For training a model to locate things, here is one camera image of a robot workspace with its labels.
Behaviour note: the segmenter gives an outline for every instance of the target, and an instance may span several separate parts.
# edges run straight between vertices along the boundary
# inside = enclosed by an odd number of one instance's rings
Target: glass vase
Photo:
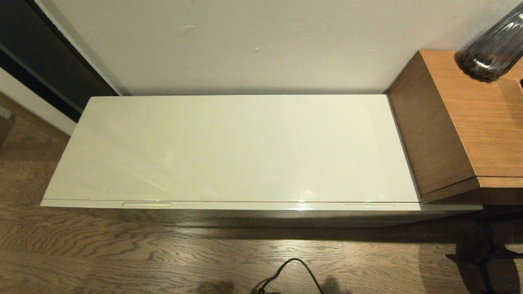
[[[469,76],[493,82],[523,55],[523,3],[473,42],[459,58]]]

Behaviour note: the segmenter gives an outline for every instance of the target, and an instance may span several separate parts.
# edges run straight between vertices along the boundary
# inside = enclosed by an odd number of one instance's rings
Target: wooden cabinet
[[[494,83],[418,51],[388,91],[424,202],[523,203],[522,63]]]

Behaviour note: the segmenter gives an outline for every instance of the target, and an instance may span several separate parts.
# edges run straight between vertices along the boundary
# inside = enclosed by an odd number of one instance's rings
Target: hardwood floorboard
[[[155,223],[159,211],[40,207],[64,148],[20,119],[0,147],[0,293],[250,293],[291,257],[327,294],[482,290],[473,268],[445,257],[485,244],[466,218],[380,229],[177,227]],[[522,225],[493,228],[523,252]],[[521,292],[523,260],[491,268],[499,289]],[[316,293],[295,263],[269,286]]]

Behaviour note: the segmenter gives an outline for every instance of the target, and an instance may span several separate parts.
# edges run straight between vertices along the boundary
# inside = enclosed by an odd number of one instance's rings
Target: power cord
[[[316,287],[318,287],[318,291],[320,291],[321,294],[325,294],[323,292],[323,290],[322,290],[322,287],[320,287],[320,284],[318,284],[318,281],[316,280],[316,277],[312,273],[311,269],[307,266],[307,264],[303,260],[301,260],[299,258],[291,258],[288,261],[284,262],[280,266],[280,268],[278,268],[276,273],[272,277],[268,278],[267,281],[265,281],[265,283],[263,284],[263,286],[258,289],[258,294],[265,294],[265,290],[264,290],[265,286],[267,286],[271,281],[275,280],[280,275],[281,270],[291,261],[299,261],[299,262],[301,262],[301,264],[307,269],[307,272],[309,272],[309,274],[311,275],[312,279],[314,280],[314,283],[316,284]]]

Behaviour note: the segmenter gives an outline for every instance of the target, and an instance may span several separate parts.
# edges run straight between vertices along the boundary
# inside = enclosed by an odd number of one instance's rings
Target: glossy white lid
[[[419,202],[385,95],[94,97],[44,199]]]

